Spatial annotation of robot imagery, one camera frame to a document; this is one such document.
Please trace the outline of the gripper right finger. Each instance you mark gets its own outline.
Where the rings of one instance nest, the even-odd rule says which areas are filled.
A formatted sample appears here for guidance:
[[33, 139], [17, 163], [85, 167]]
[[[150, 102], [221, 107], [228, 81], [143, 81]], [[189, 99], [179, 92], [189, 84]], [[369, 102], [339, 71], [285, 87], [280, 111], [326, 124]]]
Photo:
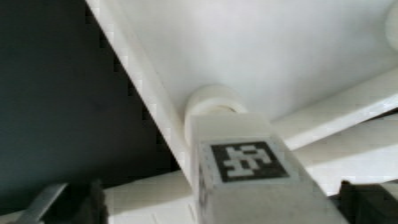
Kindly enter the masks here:
[[398, 224], [398, 180], [376, 184], [342, 181], [335, 201], [349, 224]]

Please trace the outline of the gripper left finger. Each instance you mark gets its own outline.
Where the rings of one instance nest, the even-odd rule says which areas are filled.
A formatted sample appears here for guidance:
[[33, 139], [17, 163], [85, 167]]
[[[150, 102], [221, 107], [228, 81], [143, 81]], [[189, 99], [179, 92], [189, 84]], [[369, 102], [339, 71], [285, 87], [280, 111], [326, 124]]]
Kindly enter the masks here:
[[100, 182], [51, 184], [13, 224], [108, 224]]

